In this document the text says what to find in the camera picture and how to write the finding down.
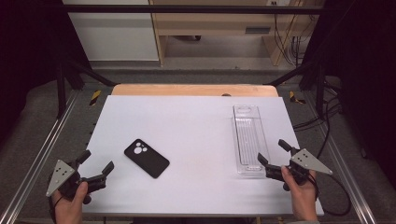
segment triangular metal plate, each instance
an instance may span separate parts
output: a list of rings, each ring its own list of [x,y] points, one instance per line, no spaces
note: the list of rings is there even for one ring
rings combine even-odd
[[[46,196],[51,196],[74,172],[75,170],[67,165],[66,162],[58,160],[53,170]]]
[[[291,157],[291,160],[307,170],[313,170],[326,175],[332,175],[332,170],[325,166],[306,149],[300,150],[298,153]]]

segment transparent plastic box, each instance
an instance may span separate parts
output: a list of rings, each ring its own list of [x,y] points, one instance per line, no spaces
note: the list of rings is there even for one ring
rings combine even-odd
[[[270,158],[256,105],[233,107],[233,140],[237,172],[240,175],[265,177],[265,168],[257,156],[260,152],[268,161]]]

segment phone case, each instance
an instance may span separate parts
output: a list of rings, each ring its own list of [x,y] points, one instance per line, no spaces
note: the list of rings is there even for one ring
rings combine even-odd
[[[141,139],[136,139],[124,154],[154,178],[160,176],[170,162]]]

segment white cabinet door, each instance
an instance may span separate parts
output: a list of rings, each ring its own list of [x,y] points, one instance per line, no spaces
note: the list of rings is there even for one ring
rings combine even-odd
[[[148,5],[147,0],[64,0],[64,4]],[[148,13],[69,13],[90,61],[158,61]]]

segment white table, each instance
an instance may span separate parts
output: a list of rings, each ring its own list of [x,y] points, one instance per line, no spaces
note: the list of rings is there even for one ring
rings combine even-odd
[[[262,217],[292,214],[282,182],[236,172],[233,105],[257,105],[270,163],[289,164],[277,145],[299,147],[282,98],[218,96],[108,96],[87,147],[82,176],[98,175],[109,161],[115,169],[106,188],[84,205],[90,216]],[[123,150],[141,138],[170,161],[154,179]],[[317,212],[323,215],[319,201]]]

